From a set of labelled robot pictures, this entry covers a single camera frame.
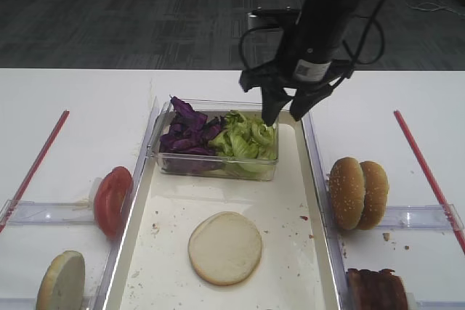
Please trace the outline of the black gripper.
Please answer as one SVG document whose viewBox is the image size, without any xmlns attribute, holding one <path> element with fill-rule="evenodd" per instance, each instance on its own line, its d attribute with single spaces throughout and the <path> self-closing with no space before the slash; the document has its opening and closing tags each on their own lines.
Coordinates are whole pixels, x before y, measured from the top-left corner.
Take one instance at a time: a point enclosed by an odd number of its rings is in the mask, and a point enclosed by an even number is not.
<svg viewBox="0 0 465 310">
<path fill-rule="evenodd" d="M 317 64 L 300 60 L 293 68 L 273 59 L 255 68 L 242 71 L 239 84 L 247 92 L 259 88 L 262 93 L 262 120 L 272 125 L 280 111 L 291 100 L 290 114 L 299 121 L 312 107 L 329 97 L 341 82 L 355 70 L 349 60 L 332 60 Z M 294 98 L 286 90 L 293 89 Z"/>
</svg>

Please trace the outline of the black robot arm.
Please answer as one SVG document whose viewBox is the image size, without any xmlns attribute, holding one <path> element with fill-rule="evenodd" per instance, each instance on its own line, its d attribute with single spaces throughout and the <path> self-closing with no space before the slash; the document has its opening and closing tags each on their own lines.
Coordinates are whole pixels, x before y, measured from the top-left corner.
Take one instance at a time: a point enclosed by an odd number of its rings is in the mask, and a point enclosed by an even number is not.
<svg viewBox="0 0 465 310">
<path fill-rule="evenodd" d="M 262 120 L 271 126 L 285 105 L 294 120 L 329 97 L 350 78 L 361 48 L 349 60 L 335 55 L 362 0 L 304 0 L 302 8 L 256 9 L 248 15 L 249 35 L 258 31 L 283 32 L 275 56 L 254 68 L 244 65 L 239 84 L 244 91 L 259 88 Z"/>
</svg>

